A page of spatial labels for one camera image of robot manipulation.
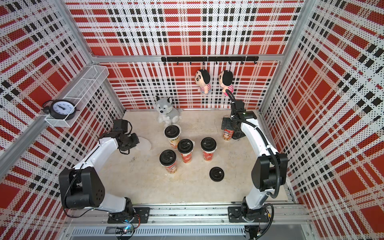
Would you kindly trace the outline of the red paper cup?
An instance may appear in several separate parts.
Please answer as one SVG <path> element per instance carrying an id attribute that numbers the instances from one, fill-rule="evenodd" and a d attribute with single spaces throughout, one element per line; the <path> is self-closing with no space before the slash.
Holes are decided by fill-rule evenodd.
<path id="1" fill-rule="evenodd" d="M 233 137 L 234 132 L 235 132 L 234 130 L 224 129 L 224 133 L 223 133 L 224 140 L 229 141 Z"/>
<path id="2" fill-rule="evenodd" d="M 192 160 L 192 154 L 193 152 L 189 152 L 187 154 L 181 153 L 182 160 L 185 164 L 188 164 Z"/>
<path id="3" fill-rule="evenodd" d="M 168 173 L 174 174 L 177 171 L 177 169 L 178 169 L 178 164 L 177 163 L 173 163 L 170 166 L 165 166 L 165 168 L 168 171 Z"/>
<path id="4" fill-rule="evenodd" d="M 210 162 L 213 159 L 214 156 L 214 151 L 207 152 L 203 151 L 203 158 L 205 161 Z"/>

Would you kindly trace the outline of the red paper cup front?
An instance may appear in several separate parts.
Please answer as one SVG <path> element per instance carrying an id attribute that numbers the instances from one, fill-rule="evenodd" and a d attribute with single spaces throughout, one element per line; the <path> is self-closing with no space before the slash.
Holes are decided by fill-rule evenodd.
<path id="1" fill-rule="evenodd" d="M 203 151 L 203 158 L 205 161 L 210 162 L 213 159 L 214 156 L 214 151 L 207 152 Z"/>

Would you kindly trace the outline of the yellow-red paper cup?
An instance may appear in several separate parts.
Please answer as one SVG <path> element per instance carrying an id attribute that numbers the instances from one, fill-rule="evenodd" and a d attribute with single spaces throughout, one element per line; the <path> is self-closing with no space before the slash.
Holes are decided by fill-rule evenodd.
<path id="1" fill-rule="evenodd" d="M 178 148 L 178 144 L 180 142 L 180 137 L 177 136 L 175 138 L 168 138 L 169 142 L 170 142 L 170 145 L 173 149 L 177 149 Z"/>

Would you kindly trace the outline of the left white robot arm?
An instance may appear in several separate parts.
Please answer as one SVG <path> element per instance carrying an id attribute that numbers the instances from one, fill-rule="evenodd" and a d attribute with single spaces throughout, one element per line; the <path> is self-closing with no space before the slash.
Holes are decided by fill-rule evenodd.
<path id="1" fill-rule="evenodd" d="M 59 174 L 65 213 L 68 210 L 98 210 L 107 212 L 112 220 L 121 222 L 131 221 L 137 215 L 132 201 L 127 197 L 109 194 L 98 175 L 113 152 L 128 155 L 139 144 L 139 138 L 132 129 L 129 121 L 114 120 L 113 129 L 99 138 L 97 145 L 82 161 Z"/>

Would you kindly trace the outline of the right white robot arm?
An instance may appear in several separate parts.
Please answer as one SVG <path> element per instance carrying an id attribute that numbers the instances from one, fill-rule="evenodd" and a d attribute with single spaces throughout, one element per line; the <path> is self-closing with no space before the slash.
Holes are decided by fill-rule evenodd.
<path id="1" fill-rule="evenodd" d="M 264 134 L 257 116 L 246 111 L 241 100 L 231 100 L 230 122 L 235 131 L 240 131 L 249 140 L 257 160 L 251 171 L 253 187 L 243 198 L 239 213 L 229 208 L 229 220 L 235 222 L 267 223 L 270 221 L 266 200 L 278 197 L 280 187 L 286 183 L 288 157 L 280 154 Z"/>

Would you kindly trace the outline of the boy doll pink shirt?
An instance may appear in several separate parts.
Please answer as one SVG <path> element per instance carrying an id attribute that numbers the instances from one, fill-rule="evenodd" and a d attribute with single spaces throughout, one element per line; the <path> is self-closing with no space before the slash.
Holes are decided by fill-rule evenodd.
<path id="1" fill-rule="evenodd" d="M 234 92 L 234 85 L 233 85 L 234 75 L 231 71 L 224 70 L 219 75 L 219 85 L 222 88 L 222 92 L 225 96 L 229 96 L 226 92 L 226 90 L 230 91 L 231 93 Z"/>

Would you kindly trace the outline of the grey white husky plush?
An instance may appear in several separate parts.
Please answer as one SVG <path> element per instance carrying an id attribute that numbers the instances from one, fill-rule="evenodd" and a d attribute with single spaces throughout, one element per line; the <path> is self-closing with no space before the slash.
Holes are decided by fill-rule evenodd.
<path id="1" fill-rule="evenodd" d="M 164 127 L 177 124 L 181 119 L 181 109 L 176 109 L 173 106 L 174 99 L 172 97 L 160 98 L 156 96 L 155 109 L 159 113 L 158 122 L 164 123 Z"/>

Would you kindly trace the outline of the boy doll striped shirt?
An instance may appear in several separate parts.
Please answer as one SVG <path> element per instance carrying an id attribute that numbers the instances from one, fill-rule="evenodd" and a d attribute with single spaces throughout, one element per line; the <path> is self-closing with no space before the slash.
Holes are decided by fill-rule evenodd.
<path id="1" fill-rule="evenodd" d="M 200 87 L 202 94 L 207 95 L 210 93 L 211 77 L 207 70 L 198 70 L 195 74 L 195 83 Z"/>

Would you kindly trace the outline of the black round clock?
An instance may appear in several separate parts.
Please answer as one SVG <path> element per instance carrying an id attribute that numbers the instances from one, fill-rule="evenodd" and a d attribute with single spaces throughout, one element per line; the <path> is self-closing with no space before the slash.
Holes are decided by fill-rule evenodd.
<path id="1" fill-rule="evenodd" d="M 68 100 L 49 100 L 43 103 L 43 113 L 49 115 L 49 119 L 69 121 L 79 111 L 74 103 Z"/>

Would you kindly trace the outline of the black hook rail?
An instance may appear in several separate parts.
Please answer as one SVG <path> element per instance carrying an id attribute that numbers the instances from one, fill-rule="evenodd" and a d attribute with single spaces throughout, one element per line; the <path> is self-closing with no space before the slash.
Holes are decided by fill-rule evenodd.
<path id="1" fill-rule="evenodd" d="M 197 62 L 257 62 L 260 59 L 259 56 L 203 56 L 203 57 L 161 57 L 163 63 L 197 63 Z"/>

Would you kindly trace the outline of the metal base rail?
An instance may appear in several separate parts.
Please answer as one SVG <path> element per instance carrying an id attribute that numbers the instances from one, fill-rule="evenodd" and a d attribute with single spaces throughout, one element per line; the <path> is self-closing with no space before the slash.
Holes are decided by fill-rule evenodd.
<path id="1" fill-rule="evenodd" d="M 315 240 L 315 228 L 302 205 L 274 202 L 254 221 L 240 214 L 240 204 L 136 205 L 141 218 L 116 222 L 105 212 L 90 211 L 65 222 L 60 240 L 239 239 Z"/>

